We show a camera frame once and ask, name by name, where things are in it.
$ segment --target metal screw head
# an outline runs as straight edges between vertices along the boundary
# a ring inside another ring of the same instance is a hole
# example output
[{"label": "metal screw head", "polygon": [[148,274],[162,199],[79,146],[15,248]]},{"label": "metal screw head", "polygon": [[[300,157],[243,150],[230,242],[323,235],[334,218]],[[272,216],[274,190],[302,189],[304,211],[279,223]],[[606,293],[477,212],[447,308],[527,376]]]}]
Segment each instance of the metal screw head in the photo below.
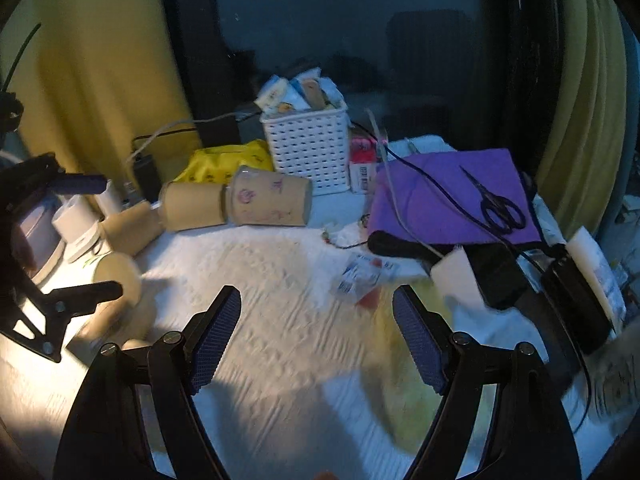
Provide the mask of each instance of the metal screw head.
[{"label": "metal screw head", "polygon": [[468,345],[471,343],[471,336],[466,332],[454,332],[451,334],[451,339],[458,345]]},{"label": "metal screw head", "polygon": [[114,343],[105,343],[100,348],[100,354],[104,355],[105,357],[108,357],[110,355],[115,354],[117,348],[118,347],[114,345]]},{"label": "metal screw head", "polygon": [[526,341],[523,343],[518,343],[518,350],[524,355],[533,355],[536,353],[536,347],[531,343],[527,343]]},{"label": "metal screw head", "polygon": [[167,343],[168,345],[175,345],[178,341],[180,341],[181,337],[182,334],[180,332],[178,332],[177,330],[171,330],[171,332],[167,332],[162,336],[162,341]]}]

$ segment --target yellow plastic bag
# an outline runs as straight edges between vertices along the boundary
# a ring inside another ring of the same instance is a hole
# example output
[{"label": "yellow plastic bag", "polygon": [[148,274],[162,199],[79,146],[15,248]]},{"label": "yellow plastic bag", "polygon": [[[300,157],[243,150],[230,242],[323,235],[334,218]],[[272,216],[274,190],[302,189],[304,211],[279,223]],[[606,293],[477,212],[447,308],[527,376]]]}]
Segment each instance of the yellow plastic bag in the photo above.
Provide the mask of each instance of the yellow plastic bag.
[{"label": "yellow plastic bag", "polygon": [[196,150],[185,170],[174,182],[228,184],[240,166],[274,171],[267,143],[262,139],[256,139],[247,144]]}]

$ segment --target basket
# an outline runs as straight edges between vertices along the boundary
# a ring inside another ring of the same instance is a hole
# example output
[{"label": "basket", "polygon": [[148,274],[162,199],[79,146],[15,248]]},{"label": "basket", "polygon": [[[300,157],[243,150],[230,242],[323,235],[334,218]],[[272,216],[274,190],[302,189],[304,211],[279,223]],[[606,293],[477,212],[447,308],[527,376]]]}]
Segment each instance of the basket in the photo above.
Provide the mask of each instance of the basket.
[{"label": "basket", "polygon": [[273,165],[280,173],[306,176],[313,195],[349,189],[347,107],[260,117]]}]

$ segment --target black scissors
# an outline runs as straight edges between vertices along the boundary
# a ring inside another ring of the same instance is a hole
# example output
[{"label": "black scissors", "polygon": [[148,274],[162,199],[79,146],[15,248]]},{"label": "black scissors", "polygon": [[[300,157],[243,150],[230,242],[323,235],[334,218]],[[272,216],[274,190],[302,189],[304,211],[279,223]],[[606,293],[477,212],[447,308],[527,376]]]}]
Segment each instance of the black scissors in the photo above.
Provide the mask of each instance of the black scissors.
[{"label": "black scissors", "polygon": [[482,195],[480,209],[489,227],[501,235],[509,235],[516,229],[524,229],[527,225],[527,218],[524,216],[522,209],[508,198],[489,191],[462,166],[460,166],[460,169]]}]

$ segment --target purple towel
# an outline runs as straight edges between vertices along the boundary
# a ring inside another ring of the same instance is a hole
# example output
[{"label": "purple towel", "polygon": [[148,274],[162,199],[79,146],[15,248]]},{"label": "purple towel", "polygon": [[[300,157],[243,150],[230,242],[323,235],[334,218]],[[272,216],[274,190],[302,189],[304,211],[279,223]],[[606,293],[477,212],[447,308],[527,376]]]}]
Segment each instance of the purple towel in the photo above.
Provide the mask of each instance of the purple towel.
[{"label": "purple towel", "polygon": [[[524,213],[527,225],[505,238],[513,244],[539,242],[540,232],[531,218],[529,202],[513,165],[509,150],[476,152],[438,152],[406,158],[429,173],[469,213],[486,224],[480,191],[460,166],[471,173],[490,192],[509,198]],[[497,239],[465,218],[426,177],[393,160],[389,171],[398,200],[398,209],[407,227],[428,244],[486,244]],[[368,231],[385,231],[403,240],[415,241],[398,223],[382,164],[376,175],[376,194],[371,205]]]}]

